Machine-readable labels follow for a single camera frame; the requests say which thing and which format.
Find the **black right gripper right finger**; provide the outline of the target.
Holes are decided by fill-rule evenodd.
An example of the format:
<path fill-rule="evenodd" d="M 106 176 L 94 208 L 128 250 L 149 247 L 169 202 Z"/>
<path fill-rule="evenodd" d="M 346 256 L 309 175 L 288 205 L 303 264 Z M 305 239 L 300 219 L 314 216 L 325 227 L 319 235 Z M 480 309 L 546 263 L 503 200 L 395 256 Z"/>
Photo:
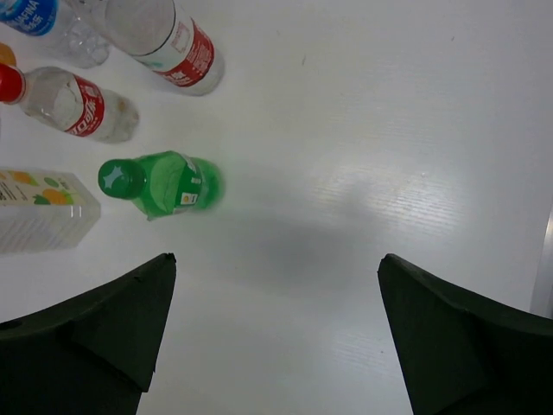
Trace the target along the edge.
<path fill-rule="evenodd" d="M 395 254 L 378 283 L 415 414 L 550 414 L 552 321 Z"/>

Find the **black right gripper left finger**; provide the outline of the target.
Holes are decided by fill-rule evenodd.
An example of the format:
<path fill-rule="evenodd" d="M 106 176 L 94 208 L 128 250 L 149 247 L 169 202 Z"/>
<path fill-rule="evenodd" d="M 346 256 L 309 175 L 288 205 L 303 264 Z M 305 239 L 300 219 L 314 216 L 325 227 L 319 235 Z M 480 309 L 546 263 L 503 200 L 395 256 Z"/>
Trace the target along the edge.
<path fill-rule="evenodd" d="M 176 259 L 1 324 L 3 414 L 134 414 L 149 390 Z"/>

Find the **square juice-label clear bottle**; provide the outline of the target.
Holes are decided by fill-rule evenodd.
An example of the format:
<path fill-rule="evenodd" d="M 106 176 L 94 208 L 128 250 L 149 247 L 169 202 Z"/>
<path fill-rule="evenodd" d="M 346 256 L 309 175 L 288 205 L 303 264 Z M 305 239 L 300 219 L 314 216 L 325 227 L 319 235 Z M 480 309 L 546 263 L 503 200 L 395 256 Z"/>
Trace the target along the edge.
<path fill-rule="evenodd" d="M 1 168 L 1 254 L 76 247 L 101 216 L 101 206 L 76 175 Z"/>

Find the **green plastic soda bottle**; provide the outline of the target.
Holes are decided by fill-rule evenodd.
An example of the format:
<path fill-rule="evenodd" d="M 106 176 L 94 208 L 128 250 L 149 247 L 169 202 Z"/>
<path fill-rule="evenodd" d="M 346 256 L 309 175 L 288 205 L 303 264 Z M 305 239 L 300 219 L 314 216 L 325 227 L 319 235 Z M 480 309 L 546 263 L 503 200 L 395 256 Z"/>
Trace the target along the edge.
<path fill-rule="evenodd" d="M 226 190 L 217 165 L 172 150 L 108 160 L 99 168 L 98 185 L 105 195 L 134 204 L 148 220 L 206 211 Z"/>

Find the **small red-label cola bottle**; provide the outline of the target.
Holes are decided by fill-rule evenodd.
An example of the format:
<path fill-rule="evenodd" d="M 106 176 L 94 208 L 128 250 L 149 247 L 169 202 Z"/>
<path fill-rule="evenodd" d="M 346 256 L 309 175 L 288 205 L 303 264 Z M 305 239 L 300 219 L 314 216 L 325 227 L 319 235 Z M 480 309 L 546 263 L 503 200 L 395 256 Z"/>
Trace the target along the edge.
<path fill-rule="evenodd" d="M 105 144 L 130 140 L 139 123 L 129 99 L 59 67 L 24 73 L 2 64 L 1 102 L 57 131 Z"/>

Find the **blue-label water bottle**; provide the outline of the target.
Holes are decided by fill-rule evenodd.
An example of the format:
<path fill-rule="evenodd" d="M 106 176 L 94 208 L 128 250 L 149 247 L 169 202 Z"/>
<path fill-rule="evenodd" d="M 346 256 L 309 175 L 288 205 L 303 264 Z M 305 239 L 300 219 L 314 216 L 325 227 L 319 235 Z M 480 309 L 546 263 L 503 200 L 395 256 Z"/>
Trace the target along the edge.
<path fill-rule="evenodd" d="M 34 38 L 41 51 L 73 67 L 98 67 L 111 52 L 109 42 L 66 1 L 2 1 L 1 23 Z"/>

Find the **large red-label clear bottle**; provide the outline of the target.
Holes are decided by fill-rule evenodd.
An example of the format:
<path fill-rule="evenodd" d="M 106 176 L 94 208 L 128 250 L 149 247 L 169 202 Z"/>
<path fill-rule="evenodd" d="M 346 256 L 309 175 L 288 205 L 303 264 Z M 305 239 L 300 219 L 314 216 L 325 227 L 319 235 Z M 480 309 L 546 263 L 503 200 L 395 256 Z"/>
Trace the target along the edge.
<path fill-rule="evenodd" d="M 113 46 L 185 95 L 207 95 L 223 78 L 222 53 L 180 1 L 72 1 L 71 5 Z"/>

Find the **orange juice bottle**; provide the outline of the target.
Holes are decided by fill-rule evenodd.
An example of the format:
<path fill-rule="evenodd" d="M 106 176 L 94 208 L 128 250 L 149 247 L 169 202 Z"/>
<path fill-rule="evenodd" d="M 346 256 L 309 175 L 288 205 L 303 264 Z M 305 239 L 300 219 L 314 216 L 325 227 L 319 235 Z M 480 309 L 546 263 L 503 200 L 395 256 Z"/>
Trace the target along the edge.
<path fill-rule="evenodd" d="M 16 66 L 16 56 L 12 48 L 4 43 L 0 43 L 0 62 L 7 66 Z"/>

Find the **aluminium table edge rail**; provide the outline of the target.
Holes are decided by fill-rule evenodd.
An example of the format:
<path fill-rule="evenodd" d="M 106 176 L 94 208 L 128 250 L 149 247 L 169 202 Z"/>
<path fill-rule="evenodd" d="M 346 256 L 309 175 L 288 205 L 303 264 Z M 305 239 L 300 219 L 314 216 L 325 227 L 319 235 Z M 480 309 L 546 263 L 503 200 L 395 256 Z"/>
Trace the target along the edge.
<path fill-rule="evenodd" d="M 531 313 L 552 317 L 552 272 L 553 272 L 553 215 L 550 213 L 545 231 L 543 250 L 531 299 Z"/>

